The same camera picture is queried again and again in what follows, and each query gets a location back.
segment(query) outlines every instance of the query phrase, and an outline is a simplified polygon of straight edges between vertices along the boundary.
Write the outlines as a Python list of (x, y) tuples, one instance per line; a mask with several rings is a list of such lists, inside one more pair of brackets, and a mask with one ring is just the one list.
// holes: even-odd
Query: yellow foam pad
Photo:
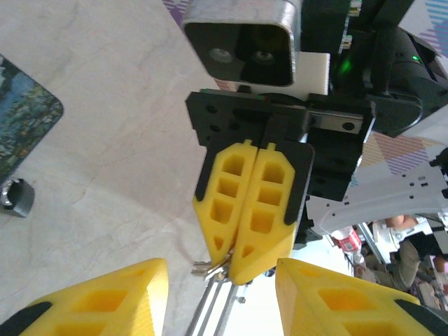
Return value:
[(429, 336), (394, 301), (406, 293), (293, 259), (280, 259), (276, 293), (285, 336)]
[(65, 288), (21, 336), (160, 336), (168, 298), (167, 265), (153, 259)]
[(294, 176), (273, 143), (258, 151), (230, 265), (234, 284), (245, 284), (291, 254), (297, 223), (286, 225), (284, 216)]
[(218, 153), (204, 199), (193, 199), (213, 265), (223, 261), (235, 243), (257, 150), (248, 140)]

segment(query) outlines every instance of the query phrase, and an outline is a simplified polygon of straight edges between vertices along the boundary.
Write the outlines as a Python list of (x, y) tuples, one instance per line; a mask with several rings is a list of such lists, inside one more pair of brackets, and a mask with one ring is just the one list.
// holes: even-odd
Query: green led light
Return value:
[(341, 67), (339, 68), (339, 73), (341, 75), (349, 72), (351, 70), (351, 63), (349, 60), (345, 60), (344, 63), (342, 63)]

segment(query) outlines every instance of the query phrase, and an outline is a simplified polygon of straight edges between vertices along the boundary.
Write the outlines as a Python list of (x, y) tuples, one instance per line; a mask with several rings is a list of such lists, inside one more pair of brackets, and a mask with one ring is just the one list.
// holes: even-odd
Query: camera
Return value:
[(295, 82), (301, 0), (192, 0), (183, 28), (210, 76), (284, 87)]

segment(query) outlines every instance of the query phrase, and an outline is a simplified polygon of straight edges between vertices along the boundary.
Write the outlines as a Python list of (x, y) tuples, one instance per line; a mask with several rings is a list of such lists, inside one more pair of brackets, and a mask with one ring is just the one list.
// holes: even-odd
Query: marble surface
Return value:
[(183, 101), (216, 84), (161, 0), (0, 0), (0, 52), (65, 107), (16, 174), (36, 189), (29, 217), (0, 214), (0, 321), (163, 257), (164, 334), (182, 335), (205, 287), (191, 265), (207, 259), (190, 205), (205, 150)]

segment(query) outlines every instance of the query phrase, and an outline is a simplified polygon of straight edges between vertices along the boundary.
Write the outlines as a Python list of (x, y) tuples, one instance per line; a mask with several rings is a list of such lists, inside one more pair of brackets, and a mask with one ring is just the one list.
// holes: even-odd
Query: white robot part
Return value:
[(318, 235), (377, 219), (403, 214), (447, 212), (444, 174), (423, 163), (405, 174), (350, 188), (342, 202), (311, 197), (307, 202), (312, 230)]
[(307, 100), (310, 93), (328, 95), (328, 74), (330, 73), (330, 54), (317, 52), (297, 52), (294, 84), (286, 87), (256, 85), (248, 83), (235, 83), (249, 85), (253, 93), (279, 93)]

